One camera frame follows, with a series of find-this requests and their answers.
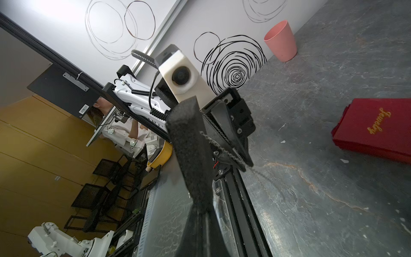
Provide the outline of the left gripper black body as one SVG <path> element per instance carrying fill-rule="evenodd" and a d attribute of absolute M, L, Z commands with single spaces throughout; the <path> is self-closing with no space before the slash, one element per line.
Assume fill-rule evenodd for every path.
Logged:
<path fill-rule="evenodd" d="M 227 88 L 201 109 L 205 131 L 200 134 L 210 143 L 221 163 L 245 172 L 253 167 L 248 136 L 256 129 L 250 109 L 238 91 Z"/>

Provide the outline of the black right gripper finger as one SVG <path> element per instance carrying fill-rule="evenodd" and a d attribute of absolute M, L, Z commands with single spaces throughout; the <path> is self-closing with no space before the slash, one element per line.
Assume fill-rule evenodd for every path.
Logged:
<path fill-rule="evenodd" d="M 193 205 L 184 229 L 185 257 L 228 257 L 213 206 L 201 210 Z"/>

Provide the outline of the red jewelry box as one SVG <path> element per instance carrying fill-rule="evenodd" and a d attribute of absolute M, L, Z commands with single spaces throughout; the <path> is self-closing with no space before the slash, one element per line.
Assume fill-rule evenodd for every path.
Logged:
<path fill-rule="evenodd" d="M 354 99 L 331 134 L 341 149 L 410 164 L 411 100 Z"/>

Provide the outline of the spare white robot arm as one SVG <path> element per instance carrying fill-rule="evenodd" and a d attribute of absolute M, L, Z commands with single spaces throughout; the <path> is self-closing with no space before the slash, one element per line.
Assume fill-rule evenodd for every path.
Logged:
<path fill-rule="evenodd" d="M 35 227 L 28 239 L 42 257 L 124 257 L 133 247 L 133 231 L 107 232 L 102 238 L 77 241 L 52 222 Z M 193 205 L 183 236 L 175 253 L 177 257 L 229 257 L 215 212 L 210 206 Z"/>

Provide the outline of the yellow round object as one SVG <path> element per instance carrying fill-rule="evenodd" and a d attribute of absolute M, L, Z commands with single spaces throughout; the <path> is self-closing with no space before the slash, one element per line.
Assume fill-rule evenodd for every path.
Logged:
<path fill-rule="evenodd" d="M 162 148 L 157 148 L 155 152 L 149 156 L 146 172 L 151 172 L 159 166 L 164 166 L 172 155 L 173 146 L 165 141 Z"/>

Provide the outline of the pink plastic cup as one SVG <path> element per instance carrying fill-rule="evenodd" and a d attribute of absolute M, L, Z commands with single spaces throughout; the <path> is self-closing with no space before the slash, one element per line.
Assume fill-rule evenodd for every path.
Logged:
<path fill-rule="evenodd" d="M 298 52 L 294 34 L 287 20 L 279 22 L 270 29 L 265 35 L 264 41 L 281 62 L 290 61 Z"/>

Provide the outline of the person in white shirt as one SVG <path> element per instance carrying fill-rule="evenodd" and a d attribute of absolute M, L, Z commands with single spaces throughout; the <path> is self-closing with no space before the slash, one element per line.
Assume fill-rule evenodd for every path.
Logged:
<path fill-rule="evenodd" d="M 103 119 L 112 108 L 112 103 L 100 97 L 93 104 L 87 115 L 94 125 L 105 125 L 100 138 L 111 140 L 129 156 L 137 157 L 144 149 L 144 139 L 150 134 L 150 130 L 132 118 L 128 118 L 127 121 L 123 123 L 120 117 L 115 117 L 104 123 Z"/>

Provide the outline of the black mesh chair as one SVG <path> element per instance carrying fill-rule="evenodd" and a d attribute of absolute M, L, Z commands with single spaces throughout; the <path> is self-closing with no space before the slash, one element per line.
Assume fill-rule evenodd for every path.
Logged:
<path fill-rule="evenodd" d="M 127 175 L 134 175 L 130 172 L 130 166 L 135 160 L 125 155 L 122 157 L 127 159 L 124 165 L 122 165 L 120 161 L 115 162 L 107 159 L 100 161 L 93 174 L 108 178 L 108 184 L 113 184 L 114 188 L 109 189 L 108 185 L 85 184 L 71 206 L 89 210 L 91 213 L 88 217 L 78 215 L 70 216 L 64 229 L 82 231 L 84 233 L 106 233 L 105 230 L 99 230 L 97 228 L 100 223 L 115 224 L 116 227 L 123 224 L 122 220 L 118 220 L 109 215 L 112 208 L 122 209 L 128 215 L 133 213 L 130 208 L 117 204 L 118 199 L 122 199 L 125 202 L 129 201 L 129 199 L 120 196 L 122 190 L 129 192 L 133 190 L 132 186 L 124 184 L 123 179 Z"/>

